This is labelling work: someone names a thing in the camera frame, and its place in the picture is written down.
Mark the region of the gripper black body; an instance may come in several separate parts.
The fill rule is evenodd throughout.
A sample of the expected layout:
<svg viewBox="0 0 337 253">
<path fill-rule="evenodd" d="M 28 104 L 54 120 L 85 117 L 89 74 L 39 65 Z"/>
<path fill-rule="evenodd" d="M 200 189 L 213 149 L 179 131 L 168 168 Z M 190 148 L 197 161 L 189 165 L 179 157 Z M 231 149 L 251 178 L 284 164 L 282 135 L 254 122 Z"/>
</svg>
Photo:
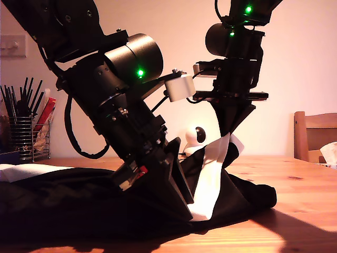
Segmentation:
<svg viewBox="0 0 337 253">
<path fill-rule="evenodd" d="M 143 100 L 116 95 L 98 107 L 101 134 L 124 161 L 114 173 L 115 184 L 132 184 L 139 167 L 153 150 L 165 143 L 165 121 L 154 116 Z"/>
<path fill-rule="evenodd" d="M 209 102 L 265 101 L 269 94 L 251 92 L 259 78 L 257 61 L 253 60 L 212 60 L 199 61 L 194 66 L 195 76 L 213 78 L 213 90 L 196 91 L 193 99 Z"/>
</svg>

